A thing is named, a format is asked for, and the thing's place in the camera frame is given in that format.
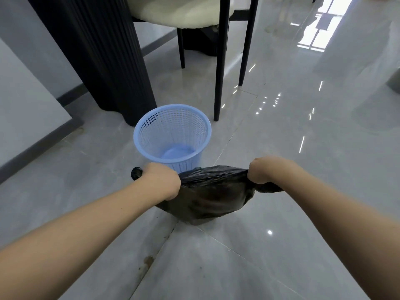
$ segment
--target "white upholstered seat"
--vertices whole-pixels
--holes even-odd
[[[220,0],[127,0],[133,17],[176,28],[203,28],[219,23]],[[230,0],[229,16],[234,12]]]

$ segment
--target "basket bottom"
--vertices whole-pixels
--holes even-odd
[[[183,144],[174,144],[174,146],[167,149],[161,156],[162,159],[177,159],[190,155],[195,150]]]

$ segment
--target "floor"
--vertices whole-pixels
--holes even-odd
[[[223,108],[201,165],[246,168],[280,155],[399,219],[400,95],[385,82],[400,66],[400,1],[260,0],[239,88],[245,29],[230,24]],[[186,51],[182,70],[177,46],[145,57],[157,104],[193,105],[211,119],[216,59]],[[145,163],[120,114],[89,94],[67,110],[84,126],[0,185],[0,246],[122,188]],[[198,227],[152,208],[62,297],[206,298],[367,299],[284,193],[256,194]]]

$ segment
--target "person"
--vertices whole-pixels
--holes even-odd
[[[249,180],[280,186],[371,299],[400,299],[400,224],[290,160],[251,162]],[[126,188],[33,230],[0,252],[0,299],[57,299],[137,217],[177,196],[178,174],[150,163]]]

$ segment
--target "blue plastic basket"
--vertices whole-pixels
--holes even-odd
[[[152,162],[181,173],[197,167],[211,138],[211,124],[198,109],[170,104],[145,114],[136,125],[133,141]]]

